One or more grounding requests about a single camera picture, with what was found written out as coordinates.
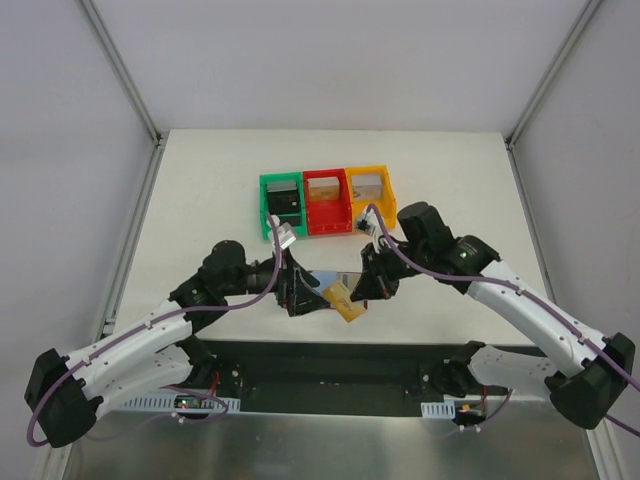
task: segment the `white backdrop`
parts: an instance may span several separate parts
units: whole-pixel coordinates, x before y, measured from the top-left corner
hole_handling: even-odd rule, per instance
[[[97,0],[157,124],[510,133],[585,0]]]
[[[0,64],[0,477],[19,480],[31,367],[91,340],[151,145],[74,2],[2,2]]]
[[[640,345],[640,3],[605,2],[516,158],[559,303]],[[613,411],[640,427],[638,393]],[[617,430],[629,478],[640,440]]]

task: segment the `plastic bin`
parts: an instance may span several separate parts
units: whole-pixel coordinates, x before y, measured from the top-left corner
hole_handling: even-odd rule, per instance
[[[269,238],[270,231],[266,212],[277,215],[281,223],[289,223],[299,237],[307,236],[307,212],[301,172],[260,175],[260,228],[265,240]]]
[[[307,199],[307,229],[309,235],[326,235],[351,232],[351,195],[344,169],[313,170],[302,172],[304,194]],[[338,199],[310,201],[309,180],[317,178],[337,178],[340,191]]]
[[[349,196],[351,199],[351,212],[352,222],[355,224],[355,220],[370,203],[375,204],[379,209],[382,217],[384,218],[384,224],[387,228],[394,228],[396,226],[396,197],[393,194],[391,188],[391,179],[389,177],[389,171],[384,165],[372,166],[372,167],[350,167],[345,168],[345,174],[347,176],[347,184],[349,186]],[[354,196],[353,190],[353,177],[359,175],[380,175],[382,180],[382,198],[379,200],[358,200],[357,196]]]

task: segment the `yellow bin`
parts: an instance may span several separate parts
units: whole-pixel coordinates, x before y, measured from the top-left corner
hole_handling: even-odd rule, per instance
[[[391,188],[391,179],[389,171],[384,165],[373,167],[350,167],[344,169],[347,175],[347,184],[349,185],[349,195],[351,197],[351,215],[353,217],[353,225],[355,228],[356,217],[360,215],[367,205],[374,203],[384,217],[384,224],[387,228],[396,226],[396,197]],[[375,183],[365,186],[359,186],[359,178],[377,178],[379,175],[382,185],[377,186]],[[380,189],[380,193],[376,193],[376,188]],[[366,197],[365,200],[358,200],[358,197]]]

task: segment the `white table surface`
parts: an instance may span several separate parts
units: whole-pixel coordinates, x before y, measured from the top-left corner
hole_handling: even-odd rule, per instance
[[[247,259],[270,255],[262,240],[258,176],[264,173],[385,164],[398,209],[435,205],[454,235],[473,234],[539,292],[542,276],[523,207],[497,133],[304,130],[173,130],[152,193],[116,330],[153,309],[225,239]],[[402,235],[400,228],[395,233]],[[352,234],[298,240],[307,269],[360,271],[369,241]],[[239,303],[248,297],[229,298]],[[401,282],[390,301],[371,302],[348,324],[333,311],[289,318],[273,296],[232,312],[201,338],[372,343],[529,344],[491,310],[426,277]]]

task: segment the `white panel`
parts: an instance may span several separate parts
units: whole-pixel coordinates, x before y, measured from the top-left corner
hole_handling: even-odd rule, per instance
[[[170,128],[508,133],[584,0],[100,0]]]
[[[72,1],[0,4],[0,465],[27,478],[36,357],[90,340],[150,142]]]
[[[173,130],[117,329],[167,298],[222,240],[240,241],[249,261],[270,255],[260,233],[260,174],[379,164],[389,168],[398,207],[420,200],[435,205],[456,235],[484,239],[542,291],[511,166],[497,133]],[[369,240],[358,234],[313,237],[300,239],[291,249],[305,268],[359,272],[360,251]],[[229,303],[245,299],[230,298]],[[252,308],[230,312],[198,335],[303,342],[529,343],[490,309],[425,277],[404,280],[393,300],[371,302],[369,311],[351,323],[335,311],[289,318],[270,295]]]
[[[625,333],[636,345],[640,345],[638,25],[639,2],[604,3],[516,150],[560,304],[604,332]],[[627,391],[614,407],[636,428],[639,400],[637,393]],[[619,430],[618,436],[629,478],[639,478],[640,443]]]

